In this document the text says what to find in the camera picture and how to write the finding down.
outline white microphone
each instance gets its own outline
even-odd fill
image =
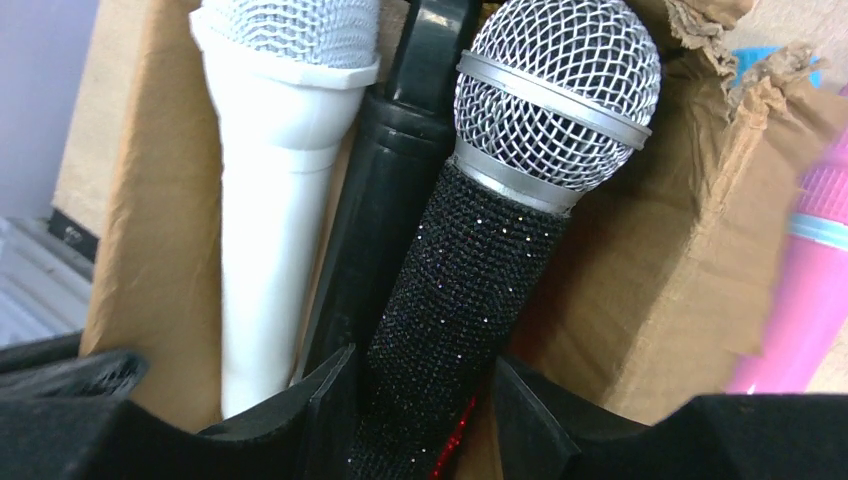
[[[204,0],[223,150],[224,418],[288,386],[332,167],[376,82],[379,0]]]

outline microphone grille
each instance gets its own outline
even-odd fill
[[[310,65],[364,68],[376,60],[379,0],[203,0],[219,35]]]
[[[510,0],[485,23],[473,53],[518,69],[647,126],[659,98],[659,54],[621,0]],[[459,136],[501,163],[585,192],[633,148],[461,74]]]

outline black microphone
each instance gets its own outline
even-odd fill
[[[414,0],[387,82],[360,124],[293,382],[350,342],[365,350],[456,133],[451,101],[480,0]]]
[[[650,135],[659,55],[621,0],[511,0],[462,54],[457,142],[362,372],[353,478],[424,478],[566,228]]]

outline black plastic handle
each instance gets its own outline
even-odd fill
[[[481,5],[412,2],[389,80],[366,93],[295,380],[350,341],[368,345],[453,152],[456,64]]]
[[[368,344],[453,150],[450,123],[366,94],[296,378],[339,347]]]

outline white wall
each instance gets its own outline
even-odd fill
[[[0,216],[48,216],[98,0],[0,0]]]

